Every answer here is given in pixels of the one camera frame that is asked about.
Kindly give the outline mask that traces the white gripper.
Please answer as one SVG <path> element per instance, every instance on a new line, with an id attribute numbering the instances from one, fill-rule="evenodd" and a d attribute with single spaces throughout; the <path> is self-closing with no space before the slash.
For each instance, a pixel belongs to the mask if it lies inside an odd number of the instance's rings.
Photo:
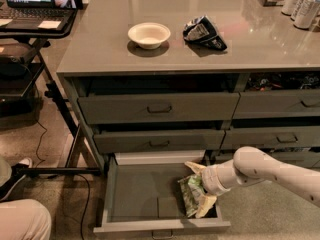
<path id="1" fill-rule="evenodd" d="M 224 164 L 204 165 L 186 161 L 185 165 L 190 168 L 196 175 L 201 176 L 204 189 L 211 195 L 205 194 L 198 199 L 198 207 L 195 214 L 196 218 L 204 217 L 217 201 L 216 196 L 230 191 L 230 188 L 224 186 L 224 176 L 230 171 L 230 168 Z"/>

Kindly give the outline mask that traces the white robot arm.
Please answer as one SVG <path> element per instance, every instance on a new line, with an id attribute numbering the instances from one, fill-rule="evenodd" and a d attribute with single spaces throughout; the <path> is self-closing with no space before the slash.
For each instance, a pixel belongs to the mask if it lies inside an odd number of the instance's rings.
<path id="1" fill-rule="evenodd" d="M 320 206 L 320 173 L 276 160 L 260 149 L 245 146 L 237 149 L 233 158 L 222 164 L 204 166 L 191 161 L 185 163 L 201 184 L 193 190 L 188 184 L 197 205 L 193 215 L 204 217 L 215 204 L 217 197 L 240 186 L 251 186 L 272 181 L 301 198 Z"/>

